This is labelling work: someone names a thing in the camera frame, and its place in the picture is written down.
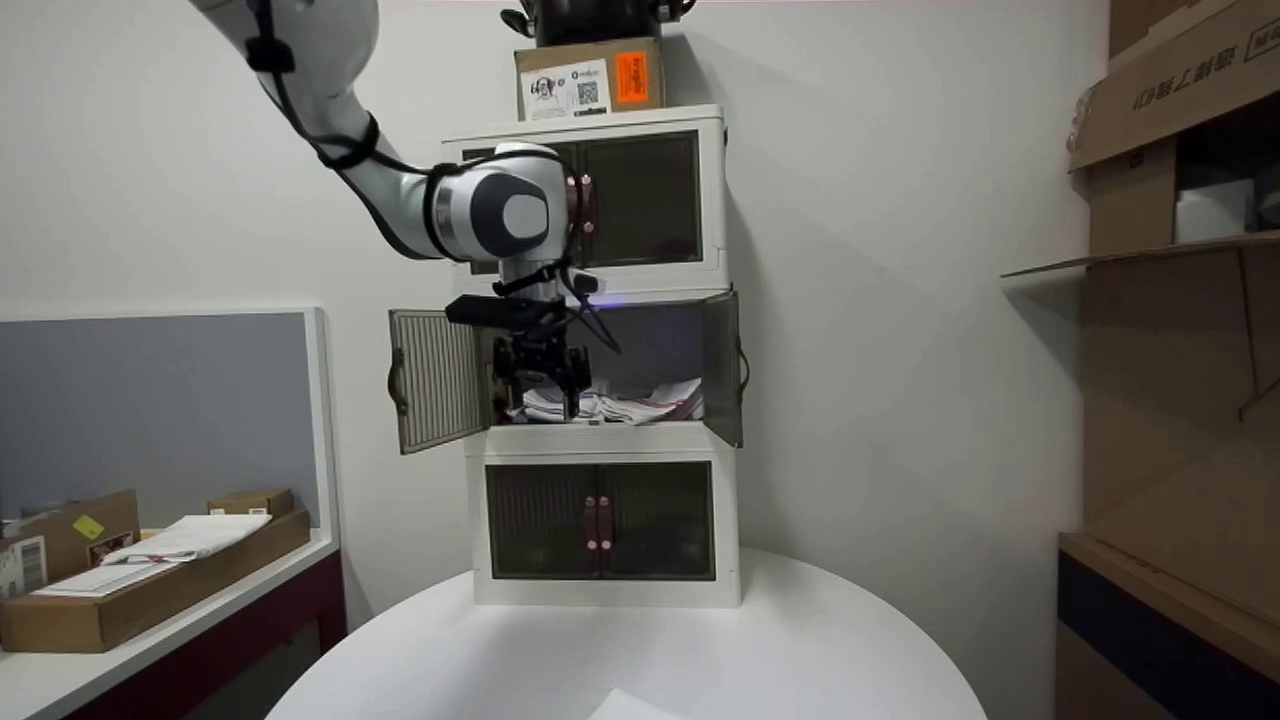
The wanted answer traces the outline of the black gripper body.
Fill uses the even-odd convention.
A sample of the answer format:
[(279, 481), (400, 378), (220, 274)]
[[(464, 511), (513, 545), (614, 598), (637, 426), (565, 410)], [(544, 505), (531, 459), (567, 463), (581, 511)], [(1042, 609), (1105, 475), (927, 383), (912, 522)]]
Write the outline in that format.
[(526, 396), (554, 379), (565, 396), (594, 383), (587, 353), (567, 345), (572, 312), (562, 299), (458, 295), (444, 318), (470, 328), (492, 328), (492, 378)]

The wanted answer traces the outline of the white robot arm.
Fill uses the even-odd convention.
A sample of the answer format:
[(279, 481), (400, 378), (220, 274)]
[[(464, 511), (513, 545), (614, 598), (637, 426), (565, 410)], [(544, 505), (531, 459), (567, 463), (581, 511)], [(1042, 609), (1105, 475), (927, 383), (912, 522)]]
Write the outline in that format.
[(458, 295), (444, 318), (504, 336), (495, 378), (513, 401), (544, 379), (577, 411), (594, 374), (567, 345), (567, 319), (587, 304), (572, 276), (584, 187), (572, 160), (548, 146), (495, 146), (480, 160), (410, 156), (361, 92), (380, 46), (380, 0), (190, 4), (391, 253), (499, 274), (490, 295)]

